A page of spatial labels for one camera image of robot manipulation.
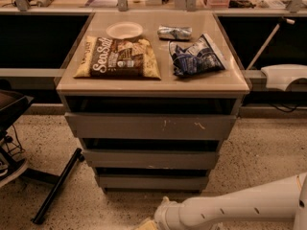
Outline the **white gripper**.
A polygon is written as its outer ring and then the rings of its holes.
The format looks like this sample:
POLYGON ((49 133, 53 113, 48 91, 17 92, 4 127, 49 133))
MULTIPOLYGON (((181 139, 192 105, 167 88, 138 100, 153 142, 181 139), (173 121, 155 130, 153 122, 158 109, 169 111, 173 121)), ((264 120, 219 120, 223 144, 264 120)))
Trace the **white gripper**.
POLYGON ((172 201, 164 196, 153 215, 153 220, 146 219, 134 230, 157 230, 157 228, 158 230, 185 230, 180 218, 180 209, 183 206, 183 203, 172 201))

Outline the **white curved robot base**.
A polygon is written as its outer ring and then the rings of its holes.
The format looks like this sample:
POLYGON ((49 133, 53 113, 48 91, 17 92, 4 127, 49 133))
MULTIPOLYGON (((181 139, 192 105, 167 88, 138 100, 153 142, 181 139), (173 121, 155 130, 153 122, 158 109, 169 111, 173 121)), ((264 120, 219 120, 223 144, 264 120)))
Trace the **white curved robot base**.
POLYGON ((307 66, 300 64, 277 64, 261 68, 266 76, 266 87, 286 91, 294 82, 307 79, 307 66))

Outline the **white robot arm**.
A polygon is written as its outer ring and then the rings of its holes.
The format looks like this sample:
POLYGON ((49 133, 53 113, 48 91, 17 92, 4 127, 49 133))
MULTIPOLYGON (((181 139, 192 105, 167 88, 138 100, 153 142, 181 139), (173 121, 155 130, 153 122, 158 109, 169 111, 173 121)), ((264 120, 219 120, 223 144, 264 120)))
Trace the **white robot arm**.
POLYGON ((218 230, 225 221, 291 219, 307 230, 307 174, 301 173, 226 195, 190 197, 181 203, 164 197, 152 218, 134 230, 218 230))

